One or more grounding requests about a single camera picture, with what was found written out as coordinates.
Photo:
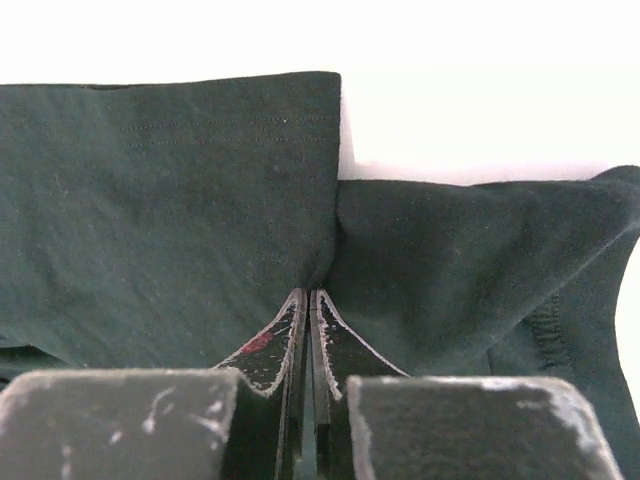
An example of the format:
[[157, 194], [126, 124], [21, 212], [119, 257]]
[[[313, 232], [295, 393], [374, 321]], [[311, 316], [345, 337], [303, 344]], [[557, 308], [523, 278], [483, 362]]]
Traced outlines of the black t-shirt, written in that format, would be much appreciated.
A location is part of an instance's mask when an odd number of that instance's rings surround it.
[[205, 368], [323, 288], [415, 375], [550, 375], [623, 475], [639, 423], [614, 316], [639, 170], [469, 187], [341, 180], [341, 78], [1, 89], [1, 380]]

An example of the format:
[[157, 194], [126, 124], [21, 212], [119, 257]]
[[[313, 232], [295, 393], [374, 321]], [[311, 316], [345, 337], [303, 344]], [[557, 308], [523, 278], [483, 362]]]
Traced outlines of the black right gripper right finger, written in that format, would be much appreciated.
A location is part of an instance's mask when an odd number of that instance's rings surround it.
[[324, 290], [310, 346], [321, 479], [618, 479], [589, 402], [553, 377], [411, 377]]

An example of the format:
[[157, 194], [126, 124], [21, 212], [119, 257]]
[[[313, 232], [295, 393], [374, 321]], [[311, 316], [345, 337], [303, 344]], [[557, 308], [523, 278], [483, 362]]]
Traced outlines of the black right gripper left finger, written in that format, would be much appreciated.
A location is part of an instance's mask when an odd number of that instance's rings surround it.
[[210, 369], [41, 370], [1, 396], [5, 479], [290, 479], [308, 295]]

